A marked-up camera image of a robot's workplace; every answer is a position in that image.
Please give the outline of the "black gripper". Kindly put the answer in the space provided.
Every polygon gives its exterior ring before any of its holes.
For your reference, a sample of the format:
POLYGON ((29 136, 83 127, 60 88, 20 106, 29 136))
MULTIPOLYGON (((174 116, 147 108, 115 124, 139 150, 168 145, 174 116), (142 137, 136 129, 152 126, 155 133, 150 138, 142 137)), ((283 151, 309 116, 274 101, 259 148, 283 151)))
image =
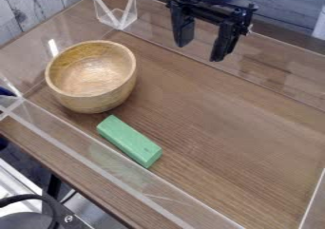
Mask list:
POLYGON ((235 48, 238 34, 246 35, 250 32, 257 4, 237 0, 168 0, 166 6, 171 14, 174 41, 179 48, 194 38, 195 18, 219 26, 210 61, 221 62, 235 48))

